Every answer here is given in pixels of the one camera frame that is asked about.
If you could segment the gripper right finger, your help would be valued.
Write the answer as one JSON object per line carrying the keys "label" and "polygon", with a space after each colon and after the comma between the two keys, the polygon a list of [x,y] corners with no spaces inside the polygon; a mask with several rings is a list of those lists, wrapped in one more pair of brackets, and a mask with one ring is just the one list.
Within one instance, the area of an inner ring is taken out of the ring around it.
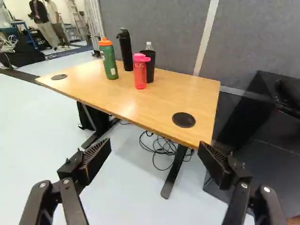
{"label": "gripper right finger", "polygon": [[244,224],[248,209],[253,212],[256,225],[287,224],[275,190],[266,185],[255,188],[251,172],[232,154],[200,141],[198,157],[220,190],[233,190],[222,224]]}

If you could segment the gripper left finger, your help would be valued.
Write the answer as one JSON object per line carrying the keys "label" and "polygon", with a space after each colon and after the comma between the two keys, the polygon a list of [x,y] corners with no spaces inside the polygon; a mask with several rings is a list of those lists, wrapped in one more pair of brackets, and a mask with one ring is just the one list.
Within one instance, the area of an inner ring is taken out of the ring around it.
{"label": "gripper left finger", "polygon": [[78,150],[57,170],[59,181],[36,183],[28,196],[20,224],[51,225],[54,212],[62,205],[68,225],[87,225],[80,193],[91,184],[111,153],[109,138],[86,150]]}

